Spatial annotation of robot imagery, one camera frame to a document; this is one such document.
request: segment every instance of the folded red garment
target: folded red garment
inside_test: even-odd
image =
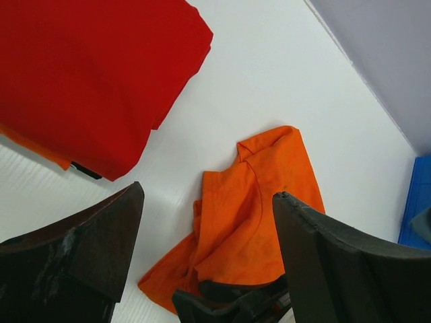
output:
[[[183,0],[4,1],[0,129],[115,180],[138,162],[212,36]]]

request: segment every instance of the crumpled orange garment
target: crumpled orange garment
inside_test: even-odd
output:
[[[272,196],[287,191],[324,213],[302,138],[280,127],[237,144],[223,172],[205,172],[202,200],[194,204],[193,233],[139,282],[154,302],[175,313],[176,289],[199,294],[200,281],[259,285],[284,274]]]

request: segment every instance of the white floor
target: white floor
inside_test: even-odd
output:
[[[0,139],[0,241],[80,211],[138,180],[143,219],[113,322],[177,322],[136,282],[191,231],[202,171],[282,124],[302,131],[327,213],[395,241],[415,153],[302,0],[191,0],[215,36],[141,161],[116,182],[61,171]]]

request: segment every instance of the blue container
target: blue container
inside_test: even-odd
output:
[[[420,249],[431,250],[431,244],[410,228],[410,221],[431,207],[431,156],[417,157],[413,167],[409,195],[405,206],[403,223],[398,243]]]

